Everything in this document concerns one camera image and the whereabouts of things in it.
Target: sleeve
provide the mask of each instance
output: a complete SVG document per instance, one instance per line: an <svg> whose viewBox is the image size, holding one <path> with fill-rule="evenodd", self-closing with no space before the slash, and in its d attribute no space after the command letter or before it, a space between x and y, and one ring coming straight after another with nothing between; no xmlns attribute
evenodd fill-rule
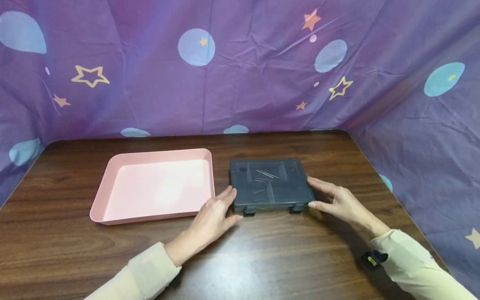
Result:
<svg viewBox="0 0 480 300"><path fill-rule="evenodd" d="M419 300L477 300L444 271L430 253L400 230L390 230L372 240L373 247L388 254L382 266L402 290Z"/></svg>
<svg viewBox="0 0 480 300"><path fill-rule="evenodd" d="M162 243L132 258L110 281L86 300L150 300L157 297L178 275Z"/></svg>

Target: star pattern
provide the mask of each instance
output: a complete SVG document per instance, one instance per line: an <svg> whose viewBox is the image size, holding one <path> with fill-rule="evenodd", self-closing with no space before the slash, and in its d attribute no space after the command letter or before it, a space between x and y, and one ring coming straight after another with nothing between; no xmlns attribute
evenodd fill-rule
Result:
<svg viewBox="0 0 480 300"><path fill-rule="evenodd" d="M308 103L306 103L305 101L302 101L302 103L298 104L297 105L297 109L305 109L305 106L307 105Z"/></svg>
<svg viewBox="0 0 480 300"><path fill-rule="evenodd" d="M208 44L207 39L202 37L202 39L200 40L200 45L202 45L202 47L203 47L203 46L206 46L207 44Z"/></svg>
<svg viewBox="0 0 480 300"><path fill-rule="evenodd" d="M472 228L472 234L465 236L465 238L473 242L475 249L480 248L480 233L475 228Z"/></svg>
<svg viewBox="0 0 480 300"><path fill-rule="evenodd" d="M314 9L311 14L305 14L303 16L305 18L305 23L303 24L302 29L309 28L310 31L313 31L315 23L321 20L321 18L317 16L317 9Z"/></svg>
<svg viewBox="0 0 480 300"><path fill-rule="evenodd" d="M347 81L345 79L345 76L342 77L342 79L340 80L340 82L338 82L338 84L335 86L335 87L331 87L329 90L330 92L332 93L331 96L330 96L330 99L328 99L328 101L332 100L333 98L335 98L336 96L343 96L345 95L345 91L347 90L347 88L349 86L351 86L351 84L353 83L353 80L352 81ZM340 85L343 85L343 90L341 92L337 92L335 91L336 88L338 88Z"/></svg>
<svg viewBox="0 0 480 300"><path fill-rule="evenodd" d="M82 66L76 65L75 68L77 69L78 75L72 78L73 82L84 82L91 88L94 88L99 82L110 84L110 81L108 81L108 79L102 74L103 67L87 69ZM82 79L85 76L84 71L88 73L96 72L96 75L101 79L95 79L93 82L90 82L89 80L86 80L86 79Z"/></svg>
<svg viewBox="0 0 480 300"><path fill-rule="evenodd" d="M67 98L60 98L57 95L53 95L53 101L55 101L60 107L62 108L65 105L71 105L70 103L67 102Z"/></svg>

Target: metal pin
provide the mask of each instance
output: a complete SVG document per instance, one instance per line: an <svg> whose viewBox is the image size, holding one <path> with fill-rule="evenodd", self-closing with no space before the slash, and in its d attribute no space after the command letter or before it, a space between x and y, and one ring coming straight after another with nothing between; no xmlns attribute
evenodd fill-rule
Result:
<svg viewBox="0 0 480 300"><path fill-rule="evenodd" d="M259 171L259 170L255 170L255 171L259 172L260 174L264 174L265 176L268 176L268 177L270 177L270 178L273 178L272 175L267 175L267 174L265 174L265 172L262 172L262 171Z"/></svg>
<svg viewBox="0 0 480 300"><path fill-rule="evenodd" d="M257 177L255 178L256 180L259 180L259 181L263 181L263 182L270 182L272 181L271 179L267 179L267 178L260 178L260 177Z"/></svg>
<svg viewBox="0 0 480 300"><path fill-rule="evenodd" d="M267 175L267 176L270 175L270 176L273 176L273 177L275 177L275 178L278 178L277 176L275 176L275 175L273 175L273 174L270 174L270 173L267 173L267 172L264 172L264 174Z"/></svg>

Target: gray plastic box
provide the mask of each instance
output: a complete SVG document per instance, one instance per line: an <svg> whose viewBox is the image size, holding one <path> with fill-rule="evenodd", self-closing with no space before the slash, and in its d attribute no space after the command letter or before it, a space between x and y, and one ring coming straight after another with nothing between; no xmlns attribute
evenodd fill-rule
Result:
<svg viewBox="0 0 480 300"><path fill-rule="evenodd" d="M299 213L315 199L299 159L233 159L230 181L238 191L233 211L244 216L275 209Z"/></svg>

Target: left hand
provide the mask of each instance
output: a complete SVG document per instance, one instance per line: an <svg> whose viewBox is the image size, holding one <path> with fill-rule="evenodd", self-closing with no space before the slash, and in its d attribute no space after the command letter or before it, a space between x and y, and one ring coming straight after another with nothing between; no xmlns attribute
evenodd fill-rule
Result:
<svg viewBox="0 0 480 300"><path fill-rule="evenodd" d="M243 217L232 215L225 218L228 208L237 196L237 190L229 186L217 197L208 199L190 227L175 240L165 245L165 251L176 266L217 240Z"/></svg>

